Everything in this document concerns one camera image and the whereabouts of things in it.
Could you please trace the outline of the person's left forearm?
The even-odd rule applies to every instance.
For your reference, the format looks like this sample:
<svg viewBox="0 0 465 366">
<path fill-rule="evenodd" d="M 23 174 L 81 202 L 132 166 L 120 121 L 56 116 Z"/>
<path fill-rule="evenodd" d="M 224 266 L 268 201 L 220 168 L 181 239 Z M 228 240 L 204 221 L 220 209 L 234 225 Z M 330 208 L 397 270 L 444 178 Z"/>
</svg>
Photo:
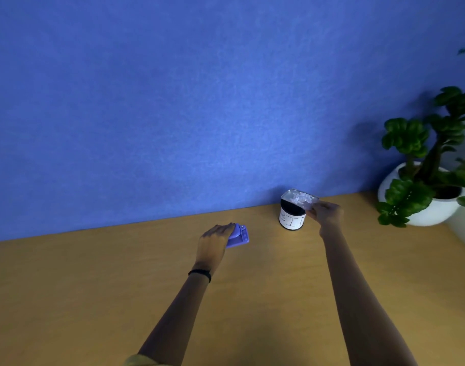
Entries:
<svg viewBox="0 0 465 366">
<path fill-rule="evenodd" d="M 190 275 L 138 351 L 159 364 L 181 366 L 209 282 Z"/>
</svg>

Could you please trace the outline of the person's right forearm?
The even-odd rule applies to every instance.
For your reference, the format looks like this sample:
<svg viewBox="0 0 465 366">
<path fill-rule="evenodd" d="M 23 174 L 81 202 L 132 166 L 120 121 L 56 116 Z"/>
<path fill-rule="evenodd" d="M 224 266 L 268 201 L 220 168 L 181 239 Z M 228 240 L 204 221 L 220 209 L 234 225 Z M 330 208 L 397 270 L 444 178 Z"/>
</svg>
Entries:
<svg viewBox="0 0 465 366">
<path fill-rule="evenodd" d="M 350 366 L 418 366 L 365 280 L 340 227 L 322 225 L 319 234 Z"/>
</svg>

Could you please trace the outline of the white round plant pot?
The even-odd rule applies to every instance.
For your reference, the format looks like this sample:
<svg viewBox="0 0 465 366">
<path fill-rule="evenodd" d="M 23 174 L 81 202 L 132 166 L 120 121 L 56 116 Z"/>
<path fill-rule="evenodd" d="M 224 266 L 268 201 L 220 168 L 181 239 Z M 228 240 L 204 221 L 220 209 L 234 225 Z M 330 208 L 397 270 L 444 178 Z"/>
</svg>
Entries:
<svg viewBox="0 0 465 366">
<path fill-rule="evenodd" d="M 377 199 L 379 202 L 386 202 L 385 191 L 388 190 L 392 180 L 400 178 L 399 170 L 404 166 L 405 163 L 398 165 L 382 181 L 377 191 Z M 427 227 L 445 222 L 460 208 L 460 205 L 457 202 L 457 198 L 460 196 L 465 196 L 465 188 L 457 188 L 456 197 L 451 199 L 433 198 L 431 204 L 429 204 L 426 209 L 408 216 L 408 222 L 406 224 L 411 226 Z"/>
</svg>

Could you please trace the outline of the green potted plant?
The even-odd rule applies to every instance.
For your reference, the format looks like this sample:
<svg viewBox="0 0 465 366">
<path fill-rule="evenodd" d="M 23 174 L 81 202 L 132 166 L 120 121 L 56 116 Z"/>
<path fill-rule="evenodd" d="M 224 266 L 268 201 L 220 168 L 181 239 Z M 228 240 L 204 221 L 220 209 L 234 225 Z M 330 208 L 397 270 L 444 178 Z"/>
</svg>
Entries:
<svg viewBox="0 0 465 366">
<path fill-rule="evenodd" d="M 453 171 L 441 167 L 443 154 L 456 152 L 465 140 L 465 92 L 457 86 L 443 87 L 434 103 L 444 107 L 447 115 L 396 117 L 384 124 L 382 147 L 404 155 L 405 166 L 385 191 L 386 202 L 376 205 L 381 225 L 404 228 L 407 217 L 426 209 L 433 198 L 451 199 L 457 188 L 465 188 L 465 158 L 457 159 L 459 165 Z M 457 202 L 465 207 L 465 196 Z"/>
</svg>

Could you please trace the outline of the person's right hand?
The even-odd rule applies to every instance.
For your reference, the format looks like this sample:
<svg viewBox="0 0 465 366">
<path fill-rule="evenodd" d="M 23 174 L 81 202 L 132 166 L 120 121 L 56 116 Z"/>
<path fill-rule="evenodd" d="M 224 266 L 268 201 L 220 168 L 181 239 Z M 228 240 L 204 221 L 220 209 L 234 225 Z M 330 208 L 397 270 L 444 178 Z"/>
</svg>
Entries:
<svg viewBox="0 0 465 366">
<path fill-rule="evenodd" d="M 306 213 L 319 224 L 319 234 L 323 240 L 337 239 L 342 236 L 343 210 L 339 205 L 318 201 L 309 210 L 306 210 Z"/>
</svg>

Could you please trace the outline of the person's left hand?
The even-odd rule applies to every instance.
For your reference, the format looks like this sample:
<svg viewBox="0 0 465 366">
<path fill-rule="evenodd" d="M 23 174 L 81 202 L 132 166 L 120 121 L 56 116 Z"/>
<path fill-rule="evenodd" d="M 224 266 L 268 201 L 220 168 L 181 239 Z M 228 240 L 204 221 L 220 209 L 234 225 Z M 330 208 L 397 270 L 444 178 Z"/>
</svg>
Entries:
<svg viewBox="0 0 465 366">
<path fill-rule="evenodd" d="M 210 270 L 211 276 L 216 272 L 224 257 L 228 240 L 217 238 L 199 238 L 193 269 Z"/>
</svg>

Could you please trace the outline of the clear plastic box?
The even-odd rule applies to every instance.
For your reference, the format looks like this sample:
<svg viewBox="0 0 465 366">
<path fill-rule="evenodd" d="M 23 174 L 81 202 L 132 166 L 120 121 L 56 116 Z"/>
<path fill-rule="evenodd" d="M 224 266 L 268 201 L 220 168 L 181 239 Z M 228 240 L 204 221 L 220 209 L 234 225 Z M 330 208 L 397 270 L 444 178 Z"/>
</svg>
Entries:
<svg viewBox="0 0 465 366">
<path fill-rule="evenodd" d="M 318 196 L 292 188 L 282 194 L 280 207 L 286 214 L 300 217 L 305 215 L 306 211 L 310 211 L 313 205 L 319 201 Z"/>
</svg>

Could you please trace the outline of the black cup with white label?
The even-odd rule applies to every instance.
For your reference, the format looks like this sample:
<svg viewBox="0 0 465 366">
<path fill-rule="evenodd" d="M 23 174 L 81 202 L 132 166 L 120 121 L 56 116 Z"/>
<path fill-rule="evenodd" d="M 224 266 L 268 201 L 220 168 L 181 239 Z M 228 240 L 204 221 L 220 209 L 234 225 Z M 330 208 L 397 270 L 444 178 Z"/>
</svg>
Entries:
<svg viewBox="0 0 465 366">
<path fill-rule="evenodd" d="M 285 229 L 296 231 L 302 228 L 305 218 L 304 209 L 286 200 L 280 200 L 279 223 Z"/>
</svg>

